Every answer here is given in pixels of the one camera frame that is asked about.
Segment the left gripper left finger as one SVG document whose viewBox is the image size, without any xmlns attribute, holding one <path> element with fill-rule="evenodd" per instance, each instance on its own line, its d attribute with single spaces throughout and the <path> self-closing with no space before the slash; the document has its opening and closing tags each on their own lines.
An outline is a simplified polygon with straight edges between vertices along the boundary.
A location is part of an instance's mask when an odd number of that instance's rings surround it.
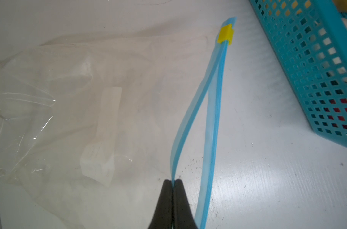
<svg viewBox="0 0 347 229">
<path fill-rule="evenodd" d="M 165 180 L 148 229 L 171 229 L 173 225 L 173 187 Z"/>
</svg>

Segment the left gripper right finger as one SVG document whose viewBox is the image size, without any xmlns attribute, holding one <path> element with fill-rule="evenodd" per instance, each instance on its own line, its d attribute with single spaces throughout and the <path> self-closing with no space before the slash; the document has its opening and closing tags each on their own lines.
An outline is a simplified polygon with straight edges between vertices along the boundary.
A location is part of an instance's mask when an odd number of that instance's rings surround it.
<svg viewBox="0 0 347 229">
<path fill-rule="evenodd" d="M 173 228 L 198 229 L 186 196 L 183 181 L 177 179 L 173 187 Z"/>
</svg>

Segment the clear zip top bag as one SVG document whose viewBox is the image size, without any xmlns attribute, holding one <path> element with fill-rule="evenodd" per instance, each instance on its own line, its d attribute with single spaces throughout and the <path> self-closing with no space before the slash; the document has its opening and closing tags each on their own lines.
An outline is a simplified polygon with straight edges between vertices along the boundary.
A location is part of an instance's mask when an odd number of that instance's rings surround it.
<svg viewBox="0 0 347 229">
<path fill-rule="evenodd" d="M 180 179 L 205 228 L 235 24 L 0 62 L 0 180 L 72 229 L 140 229 L 163 182 Z"/>
</svg>

